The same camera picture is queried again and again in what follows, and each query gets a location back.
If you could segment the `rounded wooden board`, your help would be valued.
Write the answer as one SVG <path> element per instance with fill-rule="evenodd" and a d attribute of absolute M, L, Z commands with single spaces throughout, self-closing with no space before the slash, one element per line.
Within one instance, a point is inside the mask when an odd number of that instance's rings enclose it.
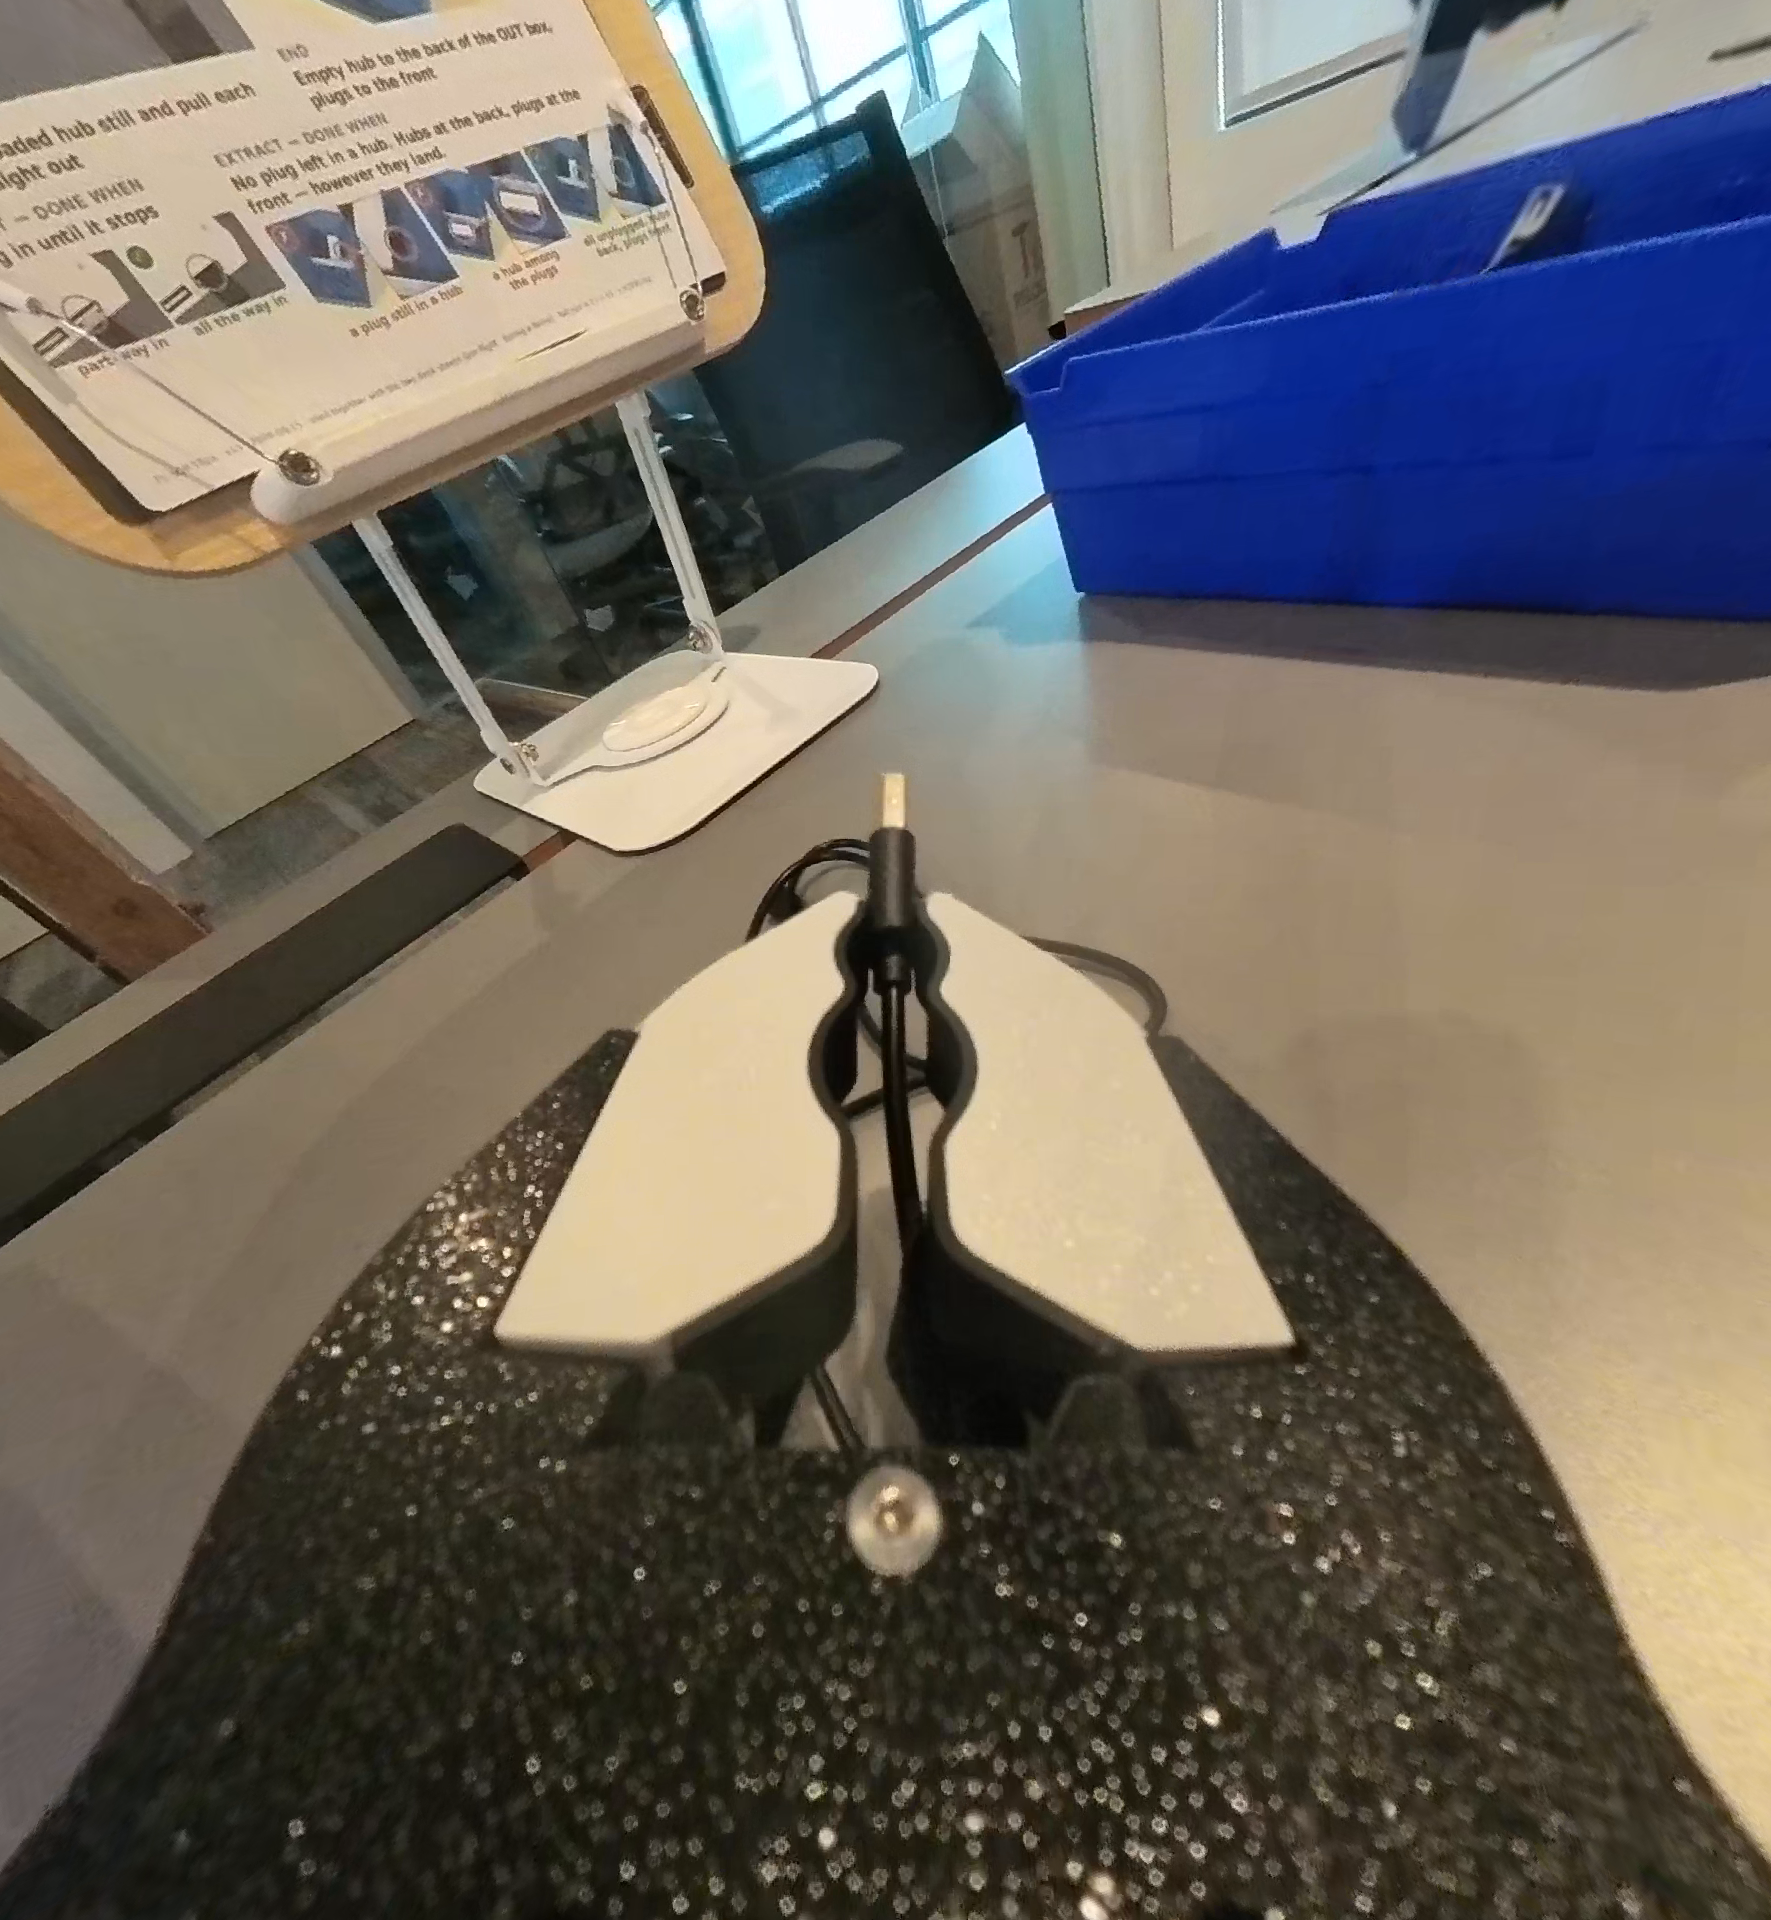
<path fill-rule="evenodd" d="M 672 149 L 677 176 L 693 188 L 706 231 L 725 255 L 725 275 L 706 294 L 706 355 L 690 366 L 662 363 L 646 388 L 740 345 L 759 316 L 766 269 L 753 217 L 706 129 L 648 3 L 587 3 L 618 57 L 624 84 Z M 29 94 L 175 68 L 248 38 L 227 3 L 0 3 L 0 103 Z M 577 419 L 550 415 L 526 438 L 491 438 L 472 465 L 450 462 L 410 479 L 377 508 L 417 493 L 489 457 L 525 444 Z M 251 504 L 253 479 L 234 484 L 187 508 L 146 513 L 104 470 L 0 371 L 0 504 L 25 523 L 82 552 L 132 570 L 209 576 L 244 570 L 298 547 L 345 523 L 297 529 L 263 521 Z"/>

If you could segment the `wooden column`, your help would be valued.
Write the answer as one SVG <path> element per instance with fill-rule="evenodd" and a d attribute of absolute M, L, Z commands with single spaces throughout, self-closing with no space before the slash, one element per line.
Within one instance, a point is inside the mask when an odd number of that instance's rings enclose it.
<path fill-rule="evenodd" d="M 0 893 L 120 983 L 207 936 L 102 828 L 0 738 Z"/>

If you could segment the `black flat device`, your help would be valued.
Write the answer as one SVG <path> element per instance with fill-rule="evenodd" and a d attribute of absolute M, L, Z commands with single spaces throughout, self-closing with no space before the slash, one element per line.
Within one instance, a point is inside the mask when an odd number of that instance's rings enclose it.
<path fill-rule="evenodd" d="M 1576 179 L 1534 183 L 1479 272 L 1494 275 L 1577 251 L 1590 211 L 1590 194 Z"/>

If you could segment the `blue plastic bin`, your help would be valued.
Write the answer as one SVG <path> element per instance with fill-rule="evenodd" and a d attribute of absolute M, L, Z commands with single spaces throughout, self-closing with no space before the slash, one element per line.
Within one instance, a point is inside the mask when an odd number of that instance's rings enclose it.
<path fill-rule="evenodd" d="M 1483 275 L 1542 179 L 1579 249 Z M 1261 231 L 1011 384 L 1083 593 L 1771 621 L 1771 84 Z"/>

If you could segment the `wooden edged table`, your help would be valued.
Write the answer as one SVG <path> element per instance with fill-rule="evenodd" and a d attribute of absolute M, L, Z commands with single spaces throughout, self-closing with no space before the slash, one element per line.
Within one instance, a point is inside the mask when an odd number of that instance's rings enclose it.
<path fill-rule="evenodd" d="M 1265 220 L 1303 244 L 1344 205 L 1764 84 L 1771 2 L 1534 3 L 1473 38 L 1426 151 L 1384 125 Z"/>

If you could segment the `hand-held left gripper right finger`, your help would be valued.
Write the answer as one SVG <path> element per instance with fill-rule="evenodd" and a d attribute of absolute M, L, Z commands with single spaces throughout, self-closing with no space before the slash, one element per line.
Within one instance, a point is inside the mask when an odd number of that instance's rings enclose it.
<path fill-rule="evenodd" d="M 1295 1356 L 1298 1336 L 1139 1015 L 952 893 L 921 903 L 921 1215 L 899 1391 L 944 1445 L 1025 1445 L 1083 1379 Z"/>

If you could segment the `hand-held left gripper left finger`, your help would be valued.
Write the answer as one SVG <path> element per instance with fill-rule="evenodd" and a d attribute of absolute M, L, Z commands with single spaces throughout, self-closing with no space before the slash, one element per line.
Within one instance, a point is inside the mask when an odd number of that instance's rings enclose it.
<path fill-rule="evenodd" d="M 497 1320 L 515 1356 L 700 1379 L 782 1445 L 859 1307 L 857 893 L 732 947 L 637 1028 Z"/>

